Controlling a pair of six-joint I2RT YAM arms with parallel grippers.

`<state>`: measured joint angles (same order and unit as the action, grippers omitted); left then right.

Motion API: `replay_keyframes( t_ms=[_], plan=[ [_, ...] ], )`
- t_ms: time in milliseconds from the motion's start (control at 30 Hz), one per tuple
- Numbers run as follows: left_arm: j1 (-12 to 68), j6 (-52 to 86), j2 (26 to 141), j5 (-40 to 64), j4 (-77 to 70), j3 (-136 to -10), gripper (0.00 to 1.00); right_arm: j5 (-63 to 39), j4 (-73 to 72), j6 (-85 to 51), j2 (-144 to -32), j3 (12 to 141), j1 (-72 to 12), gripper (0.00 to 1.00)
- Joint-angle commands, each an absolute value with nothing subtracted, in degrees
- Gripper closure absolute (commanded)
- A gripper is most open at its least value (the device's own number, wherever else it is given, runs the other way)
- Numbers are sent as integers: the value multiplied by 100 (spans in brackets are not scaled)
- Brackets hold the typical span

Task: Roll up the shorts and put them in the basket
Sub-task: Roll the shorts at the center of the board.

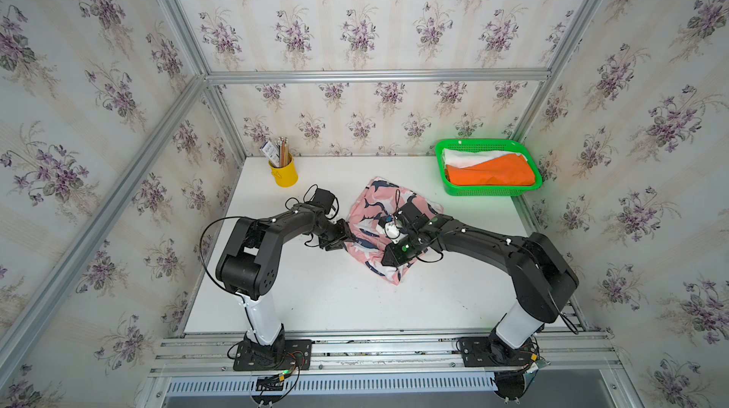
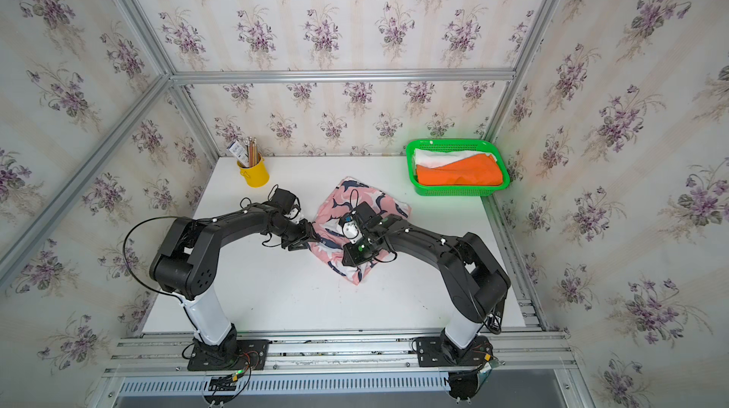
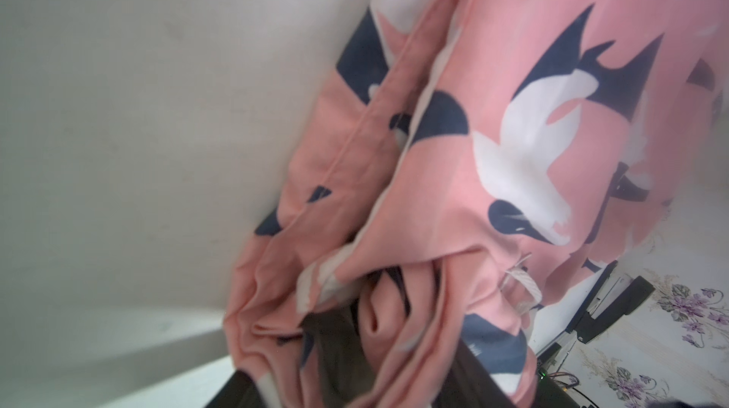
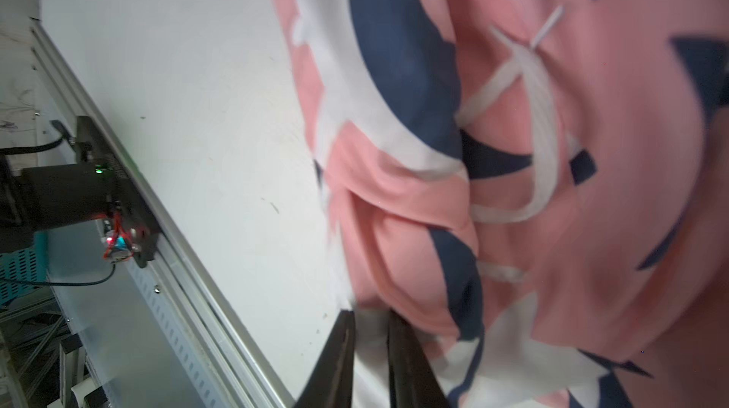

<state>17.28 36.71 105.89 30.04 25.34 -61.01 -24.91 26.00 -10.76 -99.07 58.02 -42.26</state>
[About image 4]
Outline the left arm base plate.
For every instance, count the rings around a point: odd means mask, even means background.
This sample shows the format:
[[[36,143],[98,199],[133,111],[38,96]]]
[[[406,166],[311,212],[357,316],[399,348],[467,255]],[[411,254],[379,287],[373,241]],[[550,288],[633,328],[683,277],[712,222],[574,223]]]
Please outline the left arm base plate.
[[[77,161],[91,165],[95,178],[104,185],[104,217],[110,220],[112,231],[110,246],[126,250],[139,268],[146,268],[158,250],[161,226],[91,117],[76,119],[75,152]]]

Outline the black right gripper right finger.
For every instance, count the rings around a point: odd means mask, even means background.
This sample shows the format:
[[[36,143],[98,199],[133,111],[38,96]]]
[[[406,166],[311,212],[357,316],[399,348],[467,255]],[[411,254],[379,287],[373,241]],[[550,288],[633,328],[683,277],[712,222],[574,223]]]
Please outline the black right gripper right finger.
[[[387,325],[389,400],[392,408],[448,408],[415,330],[395,311]]]

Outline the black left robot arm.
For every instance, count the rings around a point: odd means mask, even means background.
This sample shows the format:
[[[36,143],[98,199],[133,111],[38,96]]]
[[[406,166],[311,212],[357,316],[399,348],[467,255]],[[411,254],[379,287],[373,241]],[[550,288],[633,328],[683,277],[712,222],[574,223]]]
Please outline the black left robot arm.
[[[1,159],[1,252],[31,246],[37,232],[109,216],[111,171],[92,163],[33,167],[13,174]]]

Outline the pink patterned garment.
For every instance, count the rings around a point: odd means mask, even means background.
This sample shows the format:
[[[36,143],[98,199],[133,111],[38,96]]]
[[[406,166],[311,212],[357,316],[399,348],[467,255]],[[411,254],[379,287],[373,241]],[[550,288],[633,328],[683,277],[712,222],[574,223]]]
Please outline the pink patterned garment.
[[[275,0],[387,407],[728,404],[728,0]]]

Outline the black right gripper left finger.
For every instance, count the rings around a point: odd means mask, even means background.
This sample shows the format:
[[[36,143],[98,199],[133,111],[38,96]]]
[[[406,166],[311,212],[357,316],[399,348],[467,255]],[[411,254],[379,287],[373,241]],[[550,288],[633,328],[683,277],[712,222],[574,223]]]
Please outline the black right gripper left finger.
[[[341,310],[295,408],[351,408],[355,315]]]

